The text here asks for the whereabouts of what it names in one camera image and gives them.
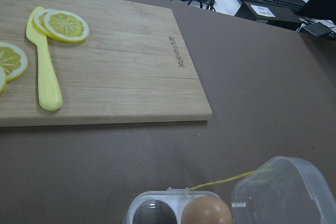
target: dark egg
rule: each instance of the dark egg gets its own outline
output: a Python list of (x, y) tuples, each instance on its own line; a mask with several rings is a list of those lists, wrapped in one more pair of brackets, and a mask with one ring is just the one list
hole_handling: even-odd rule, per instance
[(137, 208), (132, 224), (177, 224), (177, 219), (165, 202), (150, 199)]

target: egg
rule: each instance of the egg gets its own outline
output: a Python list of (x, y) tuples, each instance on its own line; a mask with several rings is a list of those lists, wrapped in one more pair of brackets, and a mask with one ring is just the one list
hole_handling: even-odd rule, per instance
[(177, 224), (171, 207), (163, 201), (149, 199), (135, 211), (133, 224)]
[(182, 224), (232, 224), (228, 206), (214, 196), (202, 196), (190, 201), (182, 213)]

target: egg carton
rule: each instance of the egg carton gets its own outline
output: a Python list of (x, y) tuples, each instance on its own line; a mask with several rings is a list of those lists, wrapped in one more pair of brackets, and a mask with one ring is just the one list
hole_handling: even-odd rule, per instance
[(134, 224), (133, 218), (134, 216), (138, 216), (138, 213), (139, 211), (141, 211), (142, 206), (151, 207), (152, 204), (153, 207), (155, 207), (155, 204), (157, 204), (158, 202), (163, 202), (162, 208), (166, 208), (168, 211), (170, 211), (170, 208), (171, 211), (173, 211), (174, 213), (176, 223), (181, 224), (182, 213), (185, 206), (192, 200), (202, 196), (213, 196), (220, 199), (217, 194), (211, 191), (190, 191), (188, 188), (172, 189), (170, 187), (166, 191), (144, 192), (134, 199), (122, 221), (122, 224)]

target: clear plastic lid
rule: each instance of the clear plastic lid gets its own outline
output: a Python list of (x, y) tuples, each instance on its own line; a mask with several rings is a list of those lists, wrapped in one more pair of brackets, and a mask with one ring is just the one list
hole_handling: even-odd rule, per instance
[(300, 158), (275, 157), (233, 190), (235, 224), (336, 223), (336, 202), (320, 171)]

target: computer monitor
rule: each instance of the computer monitor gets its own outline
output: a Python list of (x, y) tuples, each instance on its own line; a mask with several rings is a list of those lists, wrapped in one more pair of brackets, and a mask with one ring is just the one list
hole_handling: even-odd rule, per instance
[(336, 22), (336, 0), (309, 0), (298, 13), (314, 19), (327, 19)]

